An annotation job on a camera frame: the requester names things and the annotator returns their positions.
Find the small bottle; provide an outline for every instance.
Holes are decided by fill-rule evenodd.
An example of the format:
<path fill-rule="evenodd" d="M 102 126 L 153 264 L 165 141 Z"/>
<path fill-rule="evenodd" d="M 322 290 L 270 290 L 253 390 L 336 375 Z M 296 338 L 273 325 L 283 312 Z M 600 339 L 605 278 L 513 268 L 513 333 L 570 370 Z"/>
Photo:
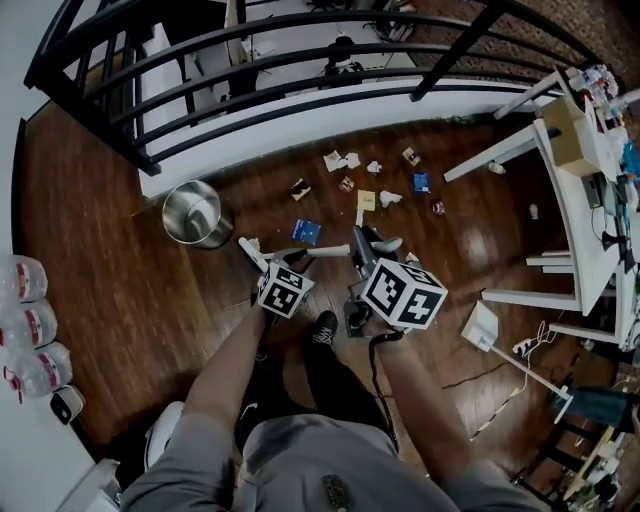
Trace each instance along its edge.
<path fill-rule="evenodd" d="M 47 293 L 47 274 L 26 256 L 0 256 L 0 304 L 33 302 Z"/>
<path fill-rule="evenodd" d="M 51 343 L 58 329 L 53 308 L 45 299 L 7 307 L 0 313 L 0 346 L 33 350 Z"/>
<path fill-rule="evenodd" d="M 28 353 L 14 353 L 4 367 L 4 378 L 22 397 L 46 396 L 68 384 L 72 377 L 67 348 L 57 341 Z"/>

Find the shoe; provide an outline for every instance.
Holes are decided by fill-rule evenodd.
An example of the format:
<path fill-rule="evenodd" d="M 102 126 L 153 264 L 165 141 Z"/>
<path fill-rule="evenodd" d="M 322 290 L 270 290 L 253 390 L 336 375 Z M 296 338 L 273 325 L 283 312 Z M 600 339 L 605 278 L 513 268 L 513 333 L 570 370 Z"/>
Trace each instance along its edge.
<path fill-rule="evenodd" d="M 313 324 L 311 342 L 333 345 L 333 337 L 338 331 L 338 318 L 333 311 L 323 311 Z"/>

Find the electrical cable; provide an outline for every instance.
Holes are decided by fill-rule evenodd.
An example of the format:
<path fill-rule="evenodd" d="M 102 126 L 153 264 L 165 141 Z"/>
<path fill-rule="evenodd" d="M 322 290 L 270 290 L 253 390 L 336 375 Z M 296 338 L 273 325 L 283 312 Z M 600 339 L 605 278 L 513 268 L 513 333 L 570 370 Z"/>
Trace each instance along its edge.
<path fill-rule="evenodd" d="M 609 216 L 607 215 L 607 212 L 605 211 L 605 209 L 602 208 L 602 206 L 599 206 L 598 208 L 602 209 L 602 213 L 603 213 L 603 216 L 604 216 L 604 231 L 606 232 L 607 231 L 607 224 L 608 224 L 608 221 L 609 221 Z M 595 213 L 595 211 L 598 208 L 592 208 L 591 209 L 591 231 L 593 231 L 593 234 L 596 236 L 598 241 L 600 243 L 602 243 L 602 238 L 598 236 L 598 234 L 596 233 L 596 228 L 593 225 L 593 214 Z"/>
<path fill-rule="evenodd" d="M 556 320 L 556 322 L 560 321 L 560 319 L 562 318 L 562 315 L 564 315 L 564 310 L 560 313 L 560 316 L 558 316 L 558 320 Z M 546 326 L 547 326 L 547 322 L 545 322 L 544 320 L 540 322 L 540 325 L 538 326 L 538 334 L 536 335 L 537 343 L 533 345 L 529 350 L 527 350 L 522 356 L 523 359 L 525 358 L 527 359 L 527 369 L 529 370 L 531 369 L 531 355 L 533 354 L 533 352 L 544 344 L 553 343 L 553 341 L 556 339 L 556 336 L 558 334 L 557 331 L 554 331 L 553 334 L 549 336 L 549 333 L 551 333 L 551 331 L 549 329 L 545 331 L 544 329 Z M 527 389 L 528 379 L 529 379 L 529 375 L 525 373 L 524 385 L 522 386 L 520 393 L 522 393 L 525 389 Z"/>
<path fill-rule="evenodd" d="M 389 437 L 391 437 L 391 442 L 393 443 L 393 447 L 396 449 L 396 452 L 400 451 L 400 446 L 398 445 L 398 438 L 396 437 L 395 429 L 393 428 L 393 419 L 391 418 L 391 411 L 389 410 L 389 406 L 387 405 L 387 401 L 382 394 L 382 390 L 380 389 L 380 385 L 378 384 L 378 369 L 376 368 L 376 353 L 375 346 L 380 343 L 389 343 L 398 341 L 400 338 L 404 336 L 402 331 L 394 331 L 386 334 L 381 334 L 380 336 L 376 336 L 369 342 L 369 363 L 371 364 L 371 381 L 373 382 L 373 387 L 376 390 L 376 394 L 378 398 L 382 402 L 382 408 L 384 409 L 384 414 L 387 417 L 387 425 L 389 427 Z"/>
<path fill-rule="evenodd" d="M 564 311 L 562 311 L 560 313 L 560 316 L 558 317 L 558 320 L 560 320 L 562 318 L 562 315 L 564 314 Z M 546 330 L 545 331 L 545 327 L 546 327 L 547 323 L 543 320 L 542 322 L 540 322 L 540 325 L 538 326 L 538 334 L 536 335 L 536 344 L 531 347 L 529 350 L 527 350 L 523 355 L 522 358 L 527 360 L 527 369 L 531 369 L 531 354 L 533 354 L 533 352 L 539 348 L 540 346 L 542 346 L 545 343 L 552 343 L 553 340 L 555 340 L 557 332 L 554 332 L 551 336 L 549 336 L 549 333 L 551 332 L 550 330 Z M 485 421 L 475 432 L 474 434 L 469 438 L 469 441 L 474 441 L 476 439 L 476 437 L 478 437 L 480 435 L 480 433 L 485 430 L 490 424 L 491 422 L 493 422 L 494 419 L 496 419 L 496 417 L 505 409 L 505 407 L 507 406 L 507 404 L 509 403 L 510 400 L 512 400 L 513 398 L 515 398 L 516 396 L 518 396 L 520 393 L 522 393 L 525 389 L 527 389 L 527 383 L 529 381 L 529 375 L 525 373 L 524 375 L 524 384 L 522 385 L 521 388 L 516 388 L 514 389 L 509 396 L 506 398 L 506 400 L 504 402 L 502 402 L 502 404 L 500 405 L 500 407 L 498 407 L 496 409 L 496 411 L 491 415 L 491 417 Z"/>

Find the hardwood floor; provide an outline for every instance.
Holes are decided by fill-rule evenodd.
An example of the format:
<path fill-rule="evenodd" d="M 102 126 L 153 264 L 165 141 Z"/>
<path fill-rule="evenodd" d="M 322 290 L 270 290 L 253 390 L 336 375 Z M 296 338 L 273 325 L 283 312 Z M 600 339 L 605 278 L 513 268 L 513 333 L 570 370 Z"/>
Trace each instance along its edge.
<path fill-rule="evenodd" d="M 346 243 L 355 222 L 356 192 L 338 189 L 345 174 L 356 188 L 401 194 L 399 204 L 367 212 L 365 223 L 384 236 L 403 237 L 404 251 L 416 254 L 449 289 L 436 321 L 413 339 L 425 367 L 473 433 L 523 383 L 518 370 L 460 337 L 480 290 L 572 288 L 566 276 L 543 275 L 524 264 L 528 255 L 566 247 L 539 156 L 519 157 L 504 176 L 477 172 L 446 185 L 442 178 L 454 165 L 513 133 L 517 122 L 391 126 L 283 151 L 208 181 L 235 212 L 234 237 L 259 237 L 265 251 L 296 245 L 290 236 L 298 218 L 322 225 L 320 245 Z M 125 429 L 152 421 L 169 401 L 185 397 L 206 359 L 246 312 L 258 276 L 233 242 L 215 251 L 173 242 L 164 233 L 161 206 L 141 199 L 135 169 L 58 107 L 47 106 L 29 123 L 25 146 L 22 249 L 48 271 L 59 338 L 71 350 L 74 381 L 87 399 L 80 422 L 91 442 L 104 448 Z M 411 191 L 414 169 L 401 155 L 408 146 L 422 157 L 415 170 L 429 173 L 431 194 Z M 358 152 L 363 165 L 348 173 L 328 173 L 322 155 L 334 149 Z M 365 169 L 374 159 L 382 165 L 378 177 Z M 294 202 L 288 189 L 298 178 L 312 191 Z M 444 202 L 445 216 L 432 213 L 434 198 Z M 532 203 L 540 212 L 535 221 L 529 214 Z M 356 275 L 347 259 L 324 260 L 315 280 L 308 304 L 297 319 L 278 329 L 277 340 L 304 335 L 324 309 L 340 315 L 346 285 Z M 534 337 L 541 320 L 553 321 L 559 313 L 502 304 L 491 308 L 501 320 L 499 345 L 504 349 Z M 366 344 L 347 340 L 341 332 L 337 346 L 342 359 L 370 386 Z M 540 349 L 532 366 L 561 379 L 577 353 L 575 339 L 558 338 Z M 605 380 L 607 372 L 601 372 Z M 390 393 L 384 376 L 381 384 Z M 392 398 L 390 404 L 402 457 L 421 467 Z M 547 392 L 529 382 L 475 445 L 515 472 L 535 455 L 551 419 Z"/>

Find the black metal railing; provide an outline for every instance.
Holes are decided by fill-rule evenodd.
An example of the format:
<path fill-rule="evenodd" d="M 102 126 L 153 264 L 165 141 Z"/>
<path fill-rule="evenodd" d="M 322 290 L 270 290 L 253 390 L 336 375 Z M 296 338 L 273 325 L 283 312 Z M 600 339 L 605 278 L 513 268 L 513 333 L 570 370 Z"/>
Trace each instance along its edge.
<path fill-rule="evenodd" d="M 165 158 L 235 130 L 285 115 L 373 97 L 404 94 L 409 95 L 413 101 L 420 101 L 432 90 L 482 89 L 478 86 L 438 86 L 438 81 L 446 76 L 479 77 L 514 84 L 528 84 L 535 83 L 545 74 L 551 73 L 554 66 L 584 69 L 600 62 L 597 55 L 569 32 L 515 0 L 473 0 L 485 4 L 485 7 L 471 22 L 414 13 L 358 10 L 279 16 L 212 31 L 150 56 L 146 55 L 143 42 L 151 37 L 150 27 L 167 15 L 171 2 L 167 0 L 102 0 L 93 17 L 71 29 L 83 1 L 64 1 L 38 47 L 25 78 L 25 85 L 41 89 L 96 136 L 149 175 L 160 172 L 158 164 Z M 574 55 L 580 55 L 580 59 L 572 59 L 555 50 L 493 30 L 492 27 L 498 19 L 505 14 L 519 18 L 544 31 L 555 40 L 561 41 L 572 50 Z M 425 25 L 457 30 L 459 35 L 451 45 L 391 42 L 289 52 L 245 62 L 216 73 L 204 74 L 196 79 L 183 80 L 182 84 L 156 96 L 144 100 L 142 98 L 140 76 L 143 73 L 175 60 L 182 63 L 181 71 L 184 79 L 184 57 L 198 50 L 289 27 L 353 21 Z M 124 45 L 122 57 L 116 66 L 114 56 L 116 41 L 120 34 L 124 34 Z M 472 47 L 482 37 L 493 38 L 502 43 L 526 49 L 540 55 L 541 59 L 526 60 L 473 49 Z M 98 84 L 87 87 L 91 52 L 105 42 L 106 52 L 101 80 Z M 194 107 L 195 92 L 221 82 L 241 79 L 243 76 L 259 71 L 316 59 L 339 59 L 351 55 L 395 52 L 435 55 L 437 61 L 428 68 L 374 69 L 303 79 L 243 94 L 199 110 Z M 528 73 L 523 75 L 481 68 L 464 69 L 458 66 L 463 58 L 507 64 L 516 69 L 527 70 Z M 65 69 L 75 62 L 78 63 L 78 68 L 72 79 L 65 73 Z M 423 79 L 419 85 L 412 87 L 368 90 L 303 102 L 197 135 L 154 155 L 148 155 L 145 151 L 146 145 L 151 141 L 185 126 L 195 126 L 199 121 L 212 116 L 237 112 L 256 104 L 282 98 L 285 94 L 313 88 L 351 85 L 367 79 L 407 76 L 422 76 Z M 511 92 L 519 90 L 505 83 L 497 87 L 499 90 Z M 122 100 L 117 113 L 114 113 L 112 108 L 115 97 Z M 143 116 L 146 113 L 180 98 L 184 98 L 189 106 L 186 115 L 145 132 Z"/>

